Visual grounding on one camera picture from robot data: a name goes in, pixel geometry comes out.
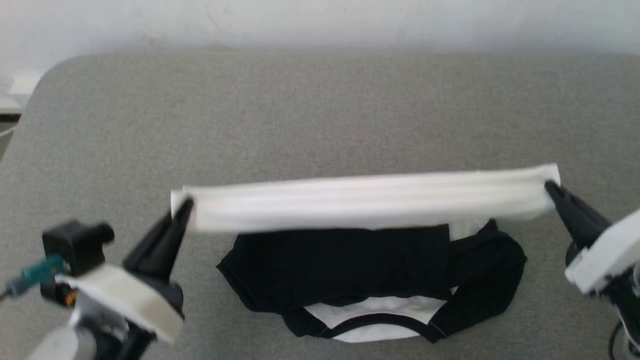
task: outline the gray fabric surface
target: gray fabric surface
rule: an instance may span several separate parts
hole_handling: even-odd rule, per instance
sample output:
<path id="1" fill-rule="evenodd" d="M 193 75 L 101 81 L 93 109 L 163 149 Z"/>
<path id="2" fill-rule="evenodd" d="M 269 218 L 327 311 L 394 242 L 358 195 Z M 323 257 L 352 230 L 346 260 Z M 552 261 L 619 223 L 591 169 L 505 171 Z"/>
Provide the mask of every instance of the gray fabric surface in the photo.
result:
<path id="1" fill-rule="evenodd" d="M 62 220 L 107 220 L 118 262 L 169 190 L 317 176 L 559 163 L 616 219 L 640 206 L 640 60 L 632 56 L 173 53 L 77 58 L 38 85 L 0 164 L 0 275 Z M 146 359 L 604 359 L 615 317 L 564 278 L 559 219 L 501 224 L 529 261 L 500 317 L 432 345 L 295 338 L 251 313 L 215 265 L 232 235 L 189 236 L 186 325 Z M 0 358 L 67 316 L 37 291 L 0 306 Z"/>

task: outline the gray tablecloth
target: gray tablecloth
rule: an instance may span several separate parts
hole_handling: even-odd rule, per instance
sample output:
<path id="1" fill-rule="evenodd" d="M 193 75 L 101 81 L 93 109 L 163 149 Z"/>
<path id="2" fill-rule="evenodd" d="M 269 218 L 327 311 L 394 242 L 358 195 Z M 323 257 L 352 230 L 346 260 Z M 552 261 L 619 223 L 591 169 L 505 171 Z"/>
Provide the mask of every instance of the gray tablecloth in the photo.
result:
<path id="1" fill-rule="evenodd" d="M 0 163 L 0 275 L 62 220 L 107 220 L 119 262 L 184 184 L 499 169 L 558 162 L 617 219 L 640 205 L 640 60 L 632 56 L 172 53 L 76 58 L 38 85 Z M 549 214 L 501 224 L 529 257 L 510 308 L 436 345 L 296 338 L 251 313 L 215 265 L 232 235 L 188 236 L 186 324 L 147 359 L 604 359 L 611 309 L 564 278 Z M 0 306 L 0 358 L 67 316 L 37 291 Z"/>

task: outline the teal cable connector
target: teal cable connector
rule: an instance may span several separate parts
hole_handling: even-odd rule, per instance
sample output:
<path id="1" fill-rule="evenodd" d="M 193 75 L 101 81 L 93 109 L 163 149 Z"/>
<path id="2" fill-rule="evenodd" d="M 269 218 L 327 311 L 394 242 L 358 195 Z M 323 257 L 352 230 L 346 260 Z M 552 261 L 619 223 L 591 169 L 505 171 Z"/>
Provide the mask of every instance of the teal cable connector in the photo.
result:
<path id="1" fill-rule="evenodd" d="M 69 272 L 68 265 L 60 255 L 49 256 L 43 261 L 22 269 L 20 276 L 6 283 L 6 294 L 18 297 L 32 286 L 41 282 L 53 281 L 56 275 Z"/>

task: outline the stretched white fabric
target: stretched white fabric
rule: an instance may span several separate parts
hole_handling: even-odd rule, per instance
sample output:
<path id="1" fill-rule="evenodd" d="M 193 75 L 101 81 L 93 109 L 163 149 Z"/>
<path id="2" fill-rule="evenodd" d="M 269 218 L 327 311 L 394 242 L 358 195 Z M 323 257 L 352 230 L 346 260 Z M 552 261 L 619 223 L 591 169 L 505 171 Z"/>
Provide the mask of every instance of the stretched white fabric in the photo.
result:
<path id="1" fill-rule="evenodd" d="M 529 220 L 553 202 L 547 180 L 556 164 L 475 172 L 336 177 L 171 192 L 175 211 L 185 196 L 195 206 L 188 231 L 250 233 L 283 229 L 432 226 L 459 221 Z"/>

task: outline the white cable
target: white cable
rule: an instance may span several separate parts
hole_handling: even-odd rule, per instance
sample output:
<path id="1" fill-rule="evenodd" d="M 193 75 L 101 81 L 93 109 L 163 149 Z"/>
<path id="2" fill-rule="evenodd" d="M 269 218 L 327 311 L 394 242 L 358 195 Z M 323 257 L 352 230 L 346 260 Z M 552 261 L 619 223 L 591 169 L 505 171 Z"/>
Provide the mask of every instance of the white cable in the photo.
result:
<path id="1" fill-rule="evenodd" d="M 0 133 L 0 138 L 3 137 L 4 135 L 9 135 L 11 132 L 13 132 L 13 130 L 15 130 L 15 126 L 9 130 L 4 130 L 2 133 Z"/>

